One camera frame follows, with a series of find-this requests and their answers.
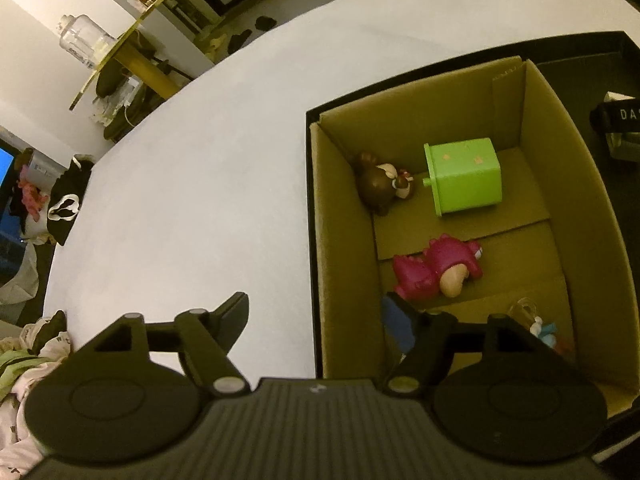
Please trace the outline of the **pink bear figurine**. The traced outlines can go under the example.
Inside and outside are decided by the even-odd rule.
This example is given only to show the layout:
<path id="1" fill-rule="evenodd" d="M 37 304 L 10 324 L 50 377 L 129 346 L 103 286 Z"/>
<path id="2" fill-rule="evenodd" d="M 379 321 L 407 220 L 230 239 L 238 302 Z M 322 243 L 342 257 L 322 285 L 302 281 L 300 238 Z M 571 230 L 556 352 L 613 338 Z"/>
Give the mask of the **pink bear figurine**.
<path id="1" fill-rule="evenodd" d="M 448 234 L 432 238 L 420 255 L 396 255 L 392 268 L 394 292 L 406 301 L 426 301 L 444 295 L 456 298 L 467 280 L 483 276 L 483 247 L 476 240 L 464 242 Z"/>

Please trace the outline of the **small blue white figurine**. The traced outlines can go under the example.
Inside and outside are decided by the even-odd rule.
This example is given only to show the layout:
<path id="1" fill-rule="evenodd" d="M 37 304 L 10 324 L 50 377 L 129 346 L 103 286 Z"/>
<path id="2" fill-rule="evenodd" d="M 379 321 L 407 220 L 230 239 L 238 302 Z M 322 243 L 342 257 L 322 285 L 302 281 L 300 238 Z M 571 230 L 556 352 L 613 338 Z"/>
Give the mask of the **small blue white figurine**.
<path id="1" fill-rule="evenodd" d="M 544 322 L 532 298 L 523 297 L 516 300 L 506 314 L 559 356 L 568 358 L 574 353 L 573 347 L 559 335 L 556 325 Z"/>

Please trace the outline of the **brown bear figurine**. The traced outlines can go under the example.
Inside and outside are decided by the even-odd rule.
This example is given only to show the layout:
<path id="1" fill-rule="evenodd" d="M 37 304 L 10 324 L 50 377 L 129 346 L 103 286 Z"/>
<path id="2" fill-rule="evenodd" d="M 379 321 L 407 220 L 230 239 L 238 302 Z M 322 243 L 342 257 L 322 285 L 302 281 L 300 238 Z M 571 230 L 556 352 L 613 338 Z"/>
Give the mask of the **brown bear figurine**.
<path id="1" fill-rule="evenodd" d="M 352 166 L 358 196 L 371 214 L 386 216 L 394 203 L 410 200 L 416 190 L 409 171 L 382 162 L 373 152 L 358 153 Z"/>

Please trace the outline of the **green toy box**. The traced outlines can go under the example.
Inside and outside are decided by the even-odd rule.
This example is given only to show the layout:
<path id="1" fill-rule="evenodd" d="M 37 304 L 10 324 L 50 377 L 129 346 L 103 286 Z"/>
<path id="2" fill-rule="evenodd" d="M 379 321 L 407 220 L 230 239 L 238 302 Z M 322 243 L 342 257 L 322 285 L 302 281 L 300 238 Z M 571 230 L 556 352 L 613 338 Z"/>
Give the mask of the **green toy box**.
<path id="1" fill-rule="evenodd" d="M 464 211 L 502 202 L 502 174 L 489 138 L 423 145 L 435 214 Z"/>

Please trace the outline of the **white rectangular box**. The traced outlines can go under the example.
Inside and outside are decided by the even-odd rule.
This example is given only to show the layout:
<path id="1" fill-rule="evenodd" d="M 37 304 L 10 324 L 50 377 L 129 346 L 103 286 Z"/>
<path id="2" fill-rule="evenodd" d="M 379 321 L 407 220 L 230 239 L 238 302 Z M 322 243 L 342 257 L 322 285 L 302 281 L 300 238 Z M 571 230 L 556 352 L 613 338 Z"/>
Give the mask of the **white rectangular box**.
<path id="1" fill-rule="evenodd" d="M 639 99 L 608 91 L 589 114 L 594 132 L 604 136 L 612 158 L 639 161 Z"/>

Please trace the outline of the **pile of clothes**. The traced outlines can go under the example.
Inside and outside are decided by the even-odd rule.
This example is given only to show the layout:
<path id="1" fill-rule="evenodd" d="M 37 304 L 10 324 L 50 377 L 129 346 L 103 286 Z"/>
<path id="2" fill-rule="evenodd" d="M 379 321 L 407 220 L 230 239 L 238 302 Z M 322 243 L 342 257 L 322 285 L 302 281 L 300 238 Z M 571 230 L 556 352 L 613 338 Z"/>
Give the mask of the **pile of clothes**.
<path id="1" fill-rule="evenodd" d="M 66 315 L 23 327 L 1 323 L 1 477 L 21 479 L 42 460 L 27 427 L 26 401 L 72 352 Z"/>

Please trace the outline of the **black ghost face mask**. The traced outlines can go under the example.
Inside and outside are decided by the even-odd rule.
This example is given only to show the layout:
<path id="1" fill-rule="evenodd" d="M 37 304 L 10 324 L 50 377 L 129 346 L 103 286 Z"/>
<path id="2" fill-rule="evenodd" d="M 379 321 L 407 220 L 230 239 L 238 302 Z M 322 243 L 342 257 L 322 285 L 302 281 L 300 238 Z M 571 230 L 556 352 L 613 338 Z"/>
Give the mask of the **black ghost face mask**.
<path id="1" fill-rule="evenodd" d="M 47 230 L 63 246 L 70 235 L 88 188 L 94 160 L 74 155 L 70 166 L 56 179 L 47 206 Z"/>

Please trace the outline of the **round gold side table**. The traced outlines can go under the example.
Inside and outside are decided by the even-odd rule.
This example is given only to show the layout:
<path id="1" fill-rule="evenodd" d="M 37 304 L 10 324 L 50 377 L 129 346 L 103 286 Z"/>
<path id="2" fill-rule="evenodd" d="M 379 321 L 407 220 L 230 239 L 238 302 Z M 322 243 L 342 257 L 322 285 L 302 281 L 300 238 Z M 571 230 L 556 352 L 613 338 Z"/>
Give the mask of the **round gold side table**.
<path id="1" fill-rule="evenodd" d="M 88 80 L 82 85 L 77 92 L 73 101 L 68 107 L 73 110 L 80 102 L 90 84 L 104 70 L 105 65 L 114 58 L 121 66 L 124 66 L 129 73 L 134 74 L 144 84 L 151 88 L 162 99 L 169 100 L 177 92 L 180 91 L 178 84 L 175 84 L 166 74 L 164 74 L 156 65 L 148 60 L 137 47 L 130 44 L 129 37 L 138 30 L 142 22 L 165 0 L 154 0 L 145 11 L 130 25 L 126 32 L 123 32 L 111 50 L 102 58 L 96 68 L 92 71 Z"/>

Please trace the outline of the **black slipper left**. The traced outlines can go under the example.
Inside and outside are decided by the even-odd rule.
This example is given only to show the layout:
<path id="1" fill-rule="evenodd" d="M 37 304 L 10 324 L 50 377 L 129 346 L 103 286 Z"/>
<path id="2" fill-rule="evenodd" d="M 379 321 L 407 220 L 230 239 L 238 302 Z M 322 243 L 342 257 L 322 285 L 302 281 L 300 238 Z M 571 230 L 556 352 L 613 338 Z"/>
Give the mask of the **black slipper left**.
<path id="1" fill-rule="evenodd" d="M 232 35 L 227 48 L 228 55 L 238 52 L 252 35 L 253 31 L 251 29 L 244 29 L 239 34 Z"/>

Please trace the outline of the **black slipper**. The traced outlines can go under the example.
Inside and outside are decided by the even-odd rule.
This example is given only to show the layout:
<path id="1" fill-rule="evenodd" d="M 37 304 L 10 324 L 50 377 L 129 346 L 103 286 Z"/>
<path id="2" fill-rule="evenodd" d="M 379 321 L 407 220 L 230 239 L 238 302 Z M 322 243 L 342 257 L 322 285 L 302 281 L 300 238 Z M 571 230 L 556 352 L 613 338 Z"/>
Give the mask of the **black slipper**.
<path id="1" fill-rule="evenodd" d="M 228 55 L 238 52 L 252 35 L 253 31 L 251 29 L 244 29 L 239 34 L 232 35 L 227 48 Z"/>
<path id="2" fill-rule="evenodd" d="M 260 32 L 269 32 L 277 26 L 278 22 L 270 16 L 261 15 L 255 20 L 255 28 Z"/>

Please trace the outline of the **glass jar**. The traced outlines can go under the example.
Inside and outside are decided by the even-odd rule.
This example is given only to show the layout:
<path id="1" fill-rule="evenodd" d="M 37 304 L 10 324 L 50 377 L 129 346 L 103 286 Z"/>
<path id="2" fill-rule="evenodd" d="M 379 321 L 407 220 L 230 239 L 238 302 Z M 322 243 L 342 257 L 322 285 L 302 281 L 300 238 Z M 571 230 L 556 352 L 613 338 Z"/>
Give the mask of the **glass jar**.
<path id="1" fill-rule="evenodd" d="M 58 22 L 60 47 L 92 70 L 108 55 L 116 39 L 86 14 L 65 14 Z"/>

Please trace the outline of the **black slipper right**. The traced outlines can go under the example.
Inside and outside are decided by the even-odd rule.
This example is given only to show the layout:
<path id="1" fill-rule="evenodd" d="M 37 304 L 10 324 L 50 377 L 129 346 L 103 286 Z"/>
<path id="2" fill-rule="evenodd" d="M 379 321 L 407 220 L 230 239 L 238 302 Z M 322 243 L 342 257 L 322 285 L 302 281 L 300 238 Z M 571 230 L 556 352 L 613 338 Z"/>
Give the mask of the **black slipper right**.
<path id="1" fill-rule="evenodd" d="M 255 20 L 255 28 L 260 32 L 269 32 L 277 26 L 278 22 L 270 16 L 261 15 Z"/>

